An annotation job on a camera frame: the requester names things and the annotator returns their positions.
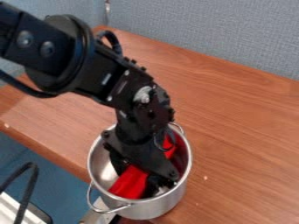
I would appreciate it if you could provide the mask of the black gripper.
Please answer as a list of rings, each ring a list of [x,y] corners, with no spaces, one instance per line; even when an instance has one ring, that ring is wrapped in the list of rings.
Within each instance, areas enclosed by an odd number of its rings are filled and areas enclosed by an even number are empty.
[[[167,129],[142,142],[131,142],[118,137],[117,131],[102,132],[105,149],[109,151],[111,164],[121,176],[130,165],[135,165],[150,175],[146,179],[145,197],[154,197],[161,187],[171,188],[179,179],[171,157],[177,148],[174,132]]]

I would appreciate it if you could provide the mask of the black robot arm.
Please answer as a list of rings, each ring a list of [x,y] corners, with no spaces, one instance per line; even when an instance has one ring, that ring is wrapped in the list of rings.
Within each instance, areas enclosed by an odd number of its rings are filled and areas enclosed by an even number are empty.
[[[0,70],[0,80],[37,98],[73,92],[117,110],[117,127],[102,132],[122,182],[147,196],[179,183],[167,157],[177,146],[170,129],[174,108],[146,68],[125,56],[113,31],[94,34],[73,15],[39,19],[0,1],[0,58],[22,65],[29,87]]]

